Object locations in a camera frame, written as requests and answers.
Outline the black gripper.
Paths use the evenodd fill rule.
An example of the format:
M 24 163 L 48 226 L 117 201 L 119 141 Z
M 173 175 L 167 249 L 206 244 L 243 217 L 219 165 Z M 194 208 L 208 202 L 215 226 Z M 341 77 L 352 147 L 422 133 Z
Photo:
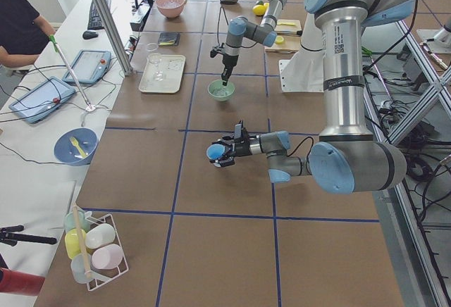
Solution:
M 213 165 L 218 168 L 224 168 L 235 164 L 233 157 L 243 157 L 257 155 L 261 153 L 261 143 L 259 135 L 243 136 L 243 137 L 221 137 L 212 144 L 220 144 L 224 146 L 232 146 L 231 156 L 229 158 L 218 158 L 213 161 Z
M 231 56 L 229 54 L 223 54 L 222 63 L 224 65 L 223 72 L 221 73 L 222 85 L 227 86 L 230 76 L 233 72 L 233 68 L 237 65 L 238 56 Z

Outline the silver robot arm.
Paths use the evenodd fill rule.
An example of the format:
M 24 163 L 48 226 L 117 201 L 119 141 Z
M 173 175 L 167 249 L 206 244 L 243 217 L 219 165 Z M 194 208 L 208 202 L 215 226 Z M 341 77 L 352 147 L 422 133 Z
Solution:
M 289 156 L 286 131 L 250 135 L 242 124 L 207 149 L 209 161 L 226 167 L 240 156 L 264 154 L 273 183 L 311 175 L 336 194 L 381 191 L 399 184 L 406 160 L 395 146 L 376 142 L 364 117 L 362 30 L 405 19 L 415 0 L 304 0 L 321 31 L 326 127 L 306 158 Z
M 228 84 L 233 68 L 237 65 L 242 40 L 250 39 L 264 46 L 272 46 L 276 40 L 276 25 L 287 0 L 267 0 L 268 8 L 261 19 L 260 24 L 249 21 L 244 16 L 233 18 L 228 25 L 228 33 L 224 44 L 217 48 L 223 56 L 224 65 L 221 79 L 223 85 Z

